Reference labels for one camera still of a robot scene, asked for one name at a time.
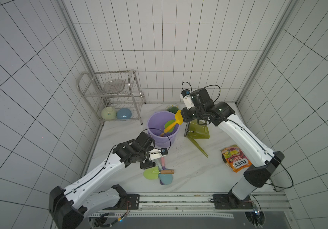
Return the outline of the green trowel wooden handle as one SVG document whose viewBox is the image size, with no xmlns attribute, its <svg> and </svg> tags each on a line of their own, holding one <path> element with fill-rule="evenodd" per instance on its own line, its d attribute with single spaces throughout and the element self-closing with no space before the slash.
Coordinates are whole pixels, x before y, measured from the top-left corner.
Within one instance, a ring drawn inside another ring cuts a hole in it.
<svg viewBox="0 0 328 229">
<path fill-rule="evenodd" d="M 143 176 L 148 180 L 158 179 L 159 175 L 172 175 L 175 171 L 173 169 L 159 170 L 158 167 L 153 167 L 150 169 L 146 169 L 143 172 Z"/>
</svg>

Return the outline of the purple shovel pink handle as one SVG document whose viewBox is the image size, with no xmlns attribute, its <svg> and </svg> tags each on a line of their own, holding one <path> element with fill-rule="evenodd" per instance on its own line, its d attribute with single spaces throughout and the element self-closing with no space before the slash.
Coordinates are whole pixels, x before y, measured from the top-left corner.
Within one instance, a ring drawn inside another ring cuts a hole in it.
<svg viewBox="0 0 328 229">
<path fill-rule="evenodd" d="M 161 165 L 162 165 L 163 170 L 166 170 L 164 157 L 161 157 L 160 159 L 161 159 Z"/>
</svg>

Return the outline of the yellow spade orange handle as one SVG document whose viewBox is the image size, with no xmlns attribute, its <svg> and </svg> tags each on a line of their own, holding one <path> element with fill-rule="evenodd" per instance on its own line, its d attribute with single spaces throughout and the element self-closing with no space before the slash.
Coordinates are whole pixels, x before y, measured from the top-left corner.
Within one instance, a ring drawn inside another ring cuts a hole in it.
<svg viewBox="0 0 328 229">
<path fill-rule="evenodd" d="M 181 115 L 181 110 L 179 110 L 176 114 L 175 114 L 175 117 L 174 117 L 174 120 L 175 120 L 175 126 L 176 125 L 181 125 L 184 121 L 183 121 L 183 117 L 182 117 L 182 115 Z"/>
</svg>

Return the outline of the teal plastic shovel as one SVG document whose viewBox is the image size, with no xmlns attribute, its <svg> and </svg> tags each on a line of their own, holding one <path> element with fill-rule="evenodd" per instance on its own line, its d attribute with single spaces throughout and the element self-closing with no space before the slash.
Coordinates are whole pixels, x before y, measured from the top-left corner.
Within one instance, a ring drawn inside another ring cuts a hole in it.
<svg viewBox="0 0 328 229">
<path fill-rule="evenodd" d="M 164 171 L 161 165 L 161 159 L 154 160 L 160 171 Z M 162 185 L 170 185 L 172 183 L 172 174 L 159 174 L 160 183 Z"/>
</svg>

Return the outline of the green trowel orange handle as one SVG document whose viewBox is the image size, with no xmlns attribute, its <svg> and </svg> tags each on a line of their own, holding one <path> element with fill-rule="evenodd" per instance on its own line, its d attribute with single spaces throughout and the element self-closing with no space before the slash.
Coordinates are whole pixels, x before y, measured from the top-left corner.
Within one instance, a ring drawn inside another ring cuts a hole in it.
<svg viewBox="0 0 328 229">
<path fill-rule="evenodd" d="M 164 127 L 165 127 L 164 133 L 162 133 L 161 136 L 164 136 L 165 133 L 171 133 L 174 130 L 175 120 L 170 120 L 170 121 L 166 122 L 165 125 L 164 125 Z"/>
</svg>

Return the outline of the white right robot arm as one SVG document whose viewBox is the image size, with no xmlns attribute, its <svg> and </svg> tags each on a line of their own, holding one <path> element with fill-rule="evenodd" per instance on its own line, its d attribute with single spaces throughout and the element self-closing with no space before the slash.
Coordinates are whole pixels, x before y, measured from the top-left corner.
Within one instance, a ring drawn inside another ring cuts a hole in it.
<svg viewBox="0 0 328 229">
<path fill-rule="evenodd" d="M 285 158 L 280 151 L 273 151 L 262 143 L 241 121 L 235 111 L 225 102 L 214 103 L 207 90 L 201 88 L 181 92 L 185 108 L 181 115 L 185 123 L 203 120 L 228 134 L 242 150 L 252 165 L 232 187 L 228 196 L 244 200 L 257 188 L 263 187 Z"/>
</svg>

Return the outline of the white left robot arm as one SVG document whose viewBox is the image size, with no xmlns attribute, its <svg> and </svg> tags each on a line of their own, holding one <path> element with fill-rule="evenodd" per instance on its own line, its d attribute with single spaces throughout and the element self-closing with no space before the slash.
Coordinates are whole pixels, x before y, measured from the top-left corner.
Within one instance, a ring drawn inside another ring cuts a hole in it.
<svg viewBox="0 0 328 229">
<path fill-rule="evenodd" d="M 141 132 L 136 139 L 113 146 L 108 157 L 79 180 L 65 188 L 56 186 L 52 189 L 48 204 L 52 217 L 50 228 L 75 229 L 85 218 L 100 210 L 125 207 L 127 193 L 120 185 L 101 193 L 96 190 L 130 164 L 148 161 L 154 146 L 154 139 Z"/>
</svg>

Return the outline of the green transparent watering can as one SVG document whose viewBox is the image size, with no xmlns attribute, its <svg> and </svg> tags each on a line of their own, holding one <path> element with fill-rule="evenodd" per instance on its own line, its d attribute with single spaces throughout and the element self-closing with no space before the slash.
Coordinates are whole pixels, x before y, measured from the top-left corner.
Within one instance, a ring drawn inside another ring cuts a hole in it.
<svg viewBox="0 0 328 229">
<path fill-rule="evenodd" d="M 208 154 L 203 150 L 203 148 L 196 142 L 197 139 L 209 139 L 210 134 L 207 125 L 199 120 L 193 120 L 186 123 L 185 135 L 206 157 Z"/>
</svg>

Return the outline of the purple plastic bucket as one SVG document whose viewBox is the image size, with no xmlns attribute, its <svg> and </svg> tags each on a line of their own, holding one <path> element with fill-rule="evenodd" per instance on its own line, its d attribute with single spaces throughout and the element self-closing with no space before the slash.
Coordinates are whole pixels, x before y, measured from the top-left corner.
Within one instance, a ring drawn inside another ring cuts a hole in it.
<svg viewBox="0 0 328 229">
<path fill-rule="evenodd" d="M 147 121 L 148 134 L 155 141 L 156 148 L 167 148 L 174 144 L 176 135 L 179 133 L 180 126 L 175 125 L 172 132 L 161 136 L 165 129 L 165 124 L 175 119 L 175 114 L 168 111 L 161 111 L 154 113 Z"/>
</svg>

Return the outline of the blue bowl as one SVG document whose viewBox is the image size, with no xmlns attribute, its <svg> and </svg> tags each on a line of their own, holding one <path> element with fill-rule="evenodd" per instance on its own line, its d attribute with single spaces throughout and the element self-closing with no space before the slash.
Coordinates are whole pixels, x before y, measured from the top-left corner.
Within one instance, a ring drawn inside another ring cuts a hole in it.
<svg viewBox="0 0 328 229">
<path fill-rule="evenodd" d="M 119 120 L 128 120 L 132 117 L 132 111 L 128 108 L 122 108 L 117 111 L 116 118 Z"/>
</svg>

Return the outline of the orange candy snack bag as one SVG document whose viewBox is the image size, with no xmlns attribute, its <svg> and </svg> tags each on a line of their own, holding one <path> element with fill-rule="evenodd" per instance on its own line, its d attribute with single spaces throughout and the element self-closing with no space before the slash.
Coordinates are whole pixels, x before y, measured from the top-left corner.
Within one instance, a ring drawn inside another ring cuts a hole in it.
<svg viewBox="0 0 328 229">
<path fill-rule="evenodd" d="M 232 145 L 221 150 L 222 159 L 235 173 L 252 165 L 238 145 Z"/>
</svg>

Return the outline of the pale green bowl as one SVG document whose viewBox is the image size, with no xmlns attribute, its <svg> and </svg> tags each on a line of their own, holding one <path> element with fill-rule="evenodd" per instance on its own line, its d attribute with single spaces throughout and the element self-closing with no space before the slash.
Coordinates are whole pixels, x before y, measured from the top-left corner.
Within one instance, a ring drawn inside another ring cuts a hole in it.
<svg viewBox="0 0 328 229">
<path fill-rule="evenodd" d="M 114 107 L 108 106 L 102 109 L 101 117 L 104 120 L 114 120 L 116 119 L 117 111 Z"/>
</svg>

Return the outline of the stainless steel dish rack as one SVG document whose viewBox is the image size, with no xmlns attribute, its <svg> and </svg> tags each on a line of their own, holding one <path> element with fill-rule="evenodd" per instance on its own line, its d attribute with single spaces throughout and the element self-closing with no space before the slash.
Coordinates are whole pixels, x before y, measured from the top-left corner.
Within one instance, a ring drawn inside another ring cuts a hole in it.
<svg viewBox="0 0 328 229">
<path fill-rule="evenodd" d="M 115 79 L 125 81 L 124 90 L 119 94 L 104 93 L 104 84 Z M 142 105 L 146 104 L 146 99 L 140 88 L 139 77 L 135 70 L 95 72 L 93 75 L 83 72 L 77 79 L 76 88 L 100 122 L 138 120 L 141 124 L 143 123 L 141 108 Z M 130 109 L 132 111 L 131 119 L 102 119 L 101 111 L 108 106 L 114 107 L 116 111 L 122 108 Z"/>
</svg>

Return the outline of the metal strainer dish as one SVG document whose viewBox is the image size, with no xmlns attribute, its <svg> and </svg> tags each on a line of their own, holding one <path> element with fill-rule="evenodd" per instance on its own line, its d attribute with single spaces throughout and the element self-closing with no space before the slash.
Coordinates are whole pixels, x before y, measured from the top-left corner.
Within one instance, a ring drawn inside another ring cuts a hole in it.
<svg viewBox="0 0 328 229">
<path fill-rule="evenodd" d="M 125 88 L 125 81 L 122 79 L 111 80 L 104 84 L 103 91 L 106 94 L 119 94 Z"/>
</svg>

